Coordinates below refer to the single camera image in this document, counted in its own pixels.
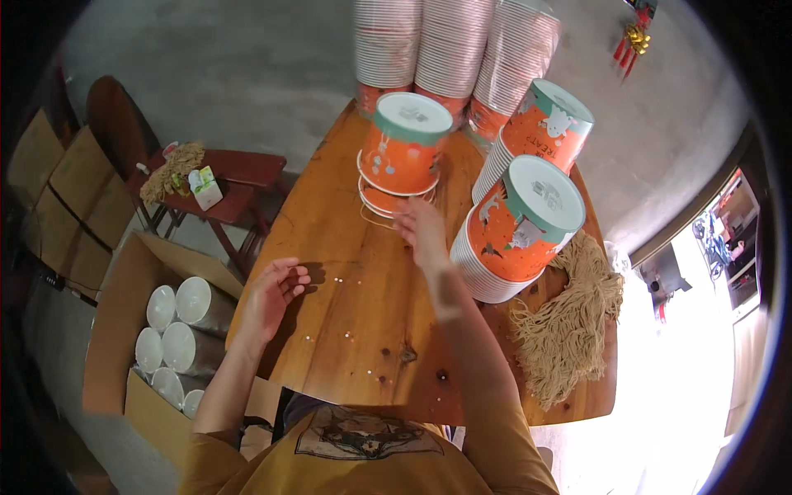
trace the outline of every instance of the rubber band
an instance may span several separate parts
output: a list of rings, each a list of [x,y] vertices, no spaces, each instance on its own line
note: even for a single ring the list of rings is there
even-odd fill
[[[361,205],[360,205],[360,218],[361,218],[361,219],[363,219],[363,220],[365,220],[365,221],[367,221],[367,222],[369,222],[369,223],[373,223],[374,225],[378,225],[378,226],[380,226],[380,227],[385,227],[385,228],[386,228],[386,229],[388,229],[388,230],[396,230],[396,229],[395,229],[393,226],[391,226],[391,225],[386,225],[386,224],[384,224],[384,223],[377,223],[377,222],[375,222],[374,220],[367,219],[366,217],[364,217],[364,216],[363,216],[363,208],[365,208],[365,207],[366,207],[366,205],[365,205],[365,204],[361,204]]]

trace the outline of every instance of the teal rim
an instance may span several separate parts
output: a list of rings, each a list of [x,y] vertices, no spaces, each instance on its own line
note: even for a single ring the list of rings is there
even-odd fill
[[[394,95],[399,94],[409,94],[413,97],[423,98],[429,104],[436,105],[437,107],[443,109],[446,113],[448,113],[448,119],[450,120],[450,124],[448,125],[448,129],[444,131],[437,131],[437,132],[424,132],[424,131],[416,131],[415,129],[406,128],[402,125],[397,124],[393,120],[388,119],[379,111],[379,102],[382,101],[383,98],[392,97]],[[387,93],[383,94],[381,97],[377,99],[376,110],[374,112],[374,125],[386,136],[392,139],[396,139],[397,141],[402,141],[404,143],[418,143],[421,146],[435,146],[438,141],[440,141],[443,137],[447,136],[451,133],[451,129],[454,126],[454,118],[451,116],[451,113],[443,107],[440,103],[437,103],[430,97],[425,97],[421,94],[417,93]]]
[[[561,171],[561,169],[551,164],[547,160],[543,160],[543,162],[546,162],[547,165],[550,166],[550,168],[553,170],[552,173],[556,173],[559,176],[559,178],[561,178],[562,180],[569,181],[570,183],[572,183],[572,190],[575,192],[575,197],[580,202],[581,210],[583,211],[580,224],[577,226],[577,228],[572,230],[565,230],[556,227],[555,225],[550,224],[544,218],[539,216],[535,211],[530,209],[528,205],[525,204],[523,199],[520,198],[520,195],[517,193],[514,183],[512,182],[512,177],[511,174],[509,173],[510,170],[512,169],[511,164],[509,164],[509,167],[506,169],[506,173],[504,173],[503,176],[501,176],[501,180],[506,186],[506,192],[508,193],[508,198],[504,200],[504,203],[506,203],[506,208],[512,213],[515,219],[518,219],[520,216],[525,215],[531,221],[531,223],[533,223],[540,229],[546,231],[546,234],[544,234],[541,237],[543,241],[551,242],[553,244],[560,244],[561,242],[563,242],[566,234],[571,232],[577,232],[578,230],[580,230],[581,227],[583,227],[583,224],[586,221],[586,205],[583,202],[583,196],[581,195],[581,192],[577,190],[577,186],[572,182],[572,179],[567,177],[566,174]]]

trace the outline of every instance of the white plastic bowl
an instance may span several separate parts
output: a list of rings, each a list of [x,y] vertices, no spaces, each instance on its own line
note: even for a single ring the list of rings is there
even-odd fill
[[[192,390],[191,392],[185,395],[185,406],[183,411],[185,416],[192,419],[195,419],[196,413],[198,412],[198,405],[200,404],[200,400],[204,397],[203,390]]]
[[[211,287],[199,276],[191,276],[181,283],[176,293],[176,310],[185,323],[197,323],[206,316],[211,304]]]
[[[185,389],[181,386],[181,381],[174,370],[167,367],[159,368],[154,372],[151,386],[170,405],[181,410],[181,405],[185,401]]]
[[[146,373],[154,373],[162,366],[162,337],[159,332],[146,327],[135,342],[135,361]]]
[[[176,294],[173,287],[161,285],[154,289],[146,307],[149,326],[162,332],[176,317]]]

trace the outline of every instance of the plastic wrap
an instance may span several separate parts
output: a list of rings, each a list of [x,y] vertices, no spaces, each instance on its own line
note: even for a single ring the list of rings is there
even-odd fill
[[[498,0],[478,73],[468,123],[492,142],[534,78],[550,66],[561,23],[542,0]]]
[[[359,82],[375,88],[412,84],[421,34],[421,4],[422,0],[354,1]]]
[[[494,5],[494,0],[425,0],[416,86],[467,102],[478,76]]]
[[[357,111],[360,115],[371,119],[374,116],[374,111],[377,109],[377,100],[383,94],[398,93],[401,91],[412,91],[413,85],[408,84],[401,88],[375,88],[358,81],[357,83]]]
[[[437,93],[432,93],[431,91],[427,91],[426,89],[421,88],[419,85],[415,85],[415,92],[423,95],[425,97],[432,98],[437,103],[440,103],[446,110],[451,114],[451,118],[454,119],[454,124],[451,127],[452,130],[459,129],[465,123],[465,107],[467,106],[467,102],[470,100],[470,96],[464,98],[449,98],[441,96]]]

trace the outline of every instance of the cardboard box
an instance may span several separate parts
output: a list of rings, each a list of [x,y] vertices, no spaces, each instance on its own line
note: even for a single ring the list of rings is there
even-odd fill
[[[178,285],[200,276],[238,299],[242,283],[215,258],[133,232],[118,254],[102,292],[86,356],[82,407],[93,413],[124,415],[140,435],[183,470],[191,421],[161,398],[130,366],[135,341],[146,323],[151,292],[162,284]],[[247,414],[272,415],[277,402],[262,401],[256,390],[280,387],[256,379]]]
[[[39,110],[19,138],[8,167],[8,184],[23,206],[33,209],[38,204],[62,156],[63,146],[44,110]]]
[[[43,263],[74,281],[83,294],[96,297],[112,255],[82,231],[49,188],[41,193],[24,237],[28,249]]]
[[[49,182],[104,244],[111,249],[118,246],[135,206],[88,127],[69,145]]]

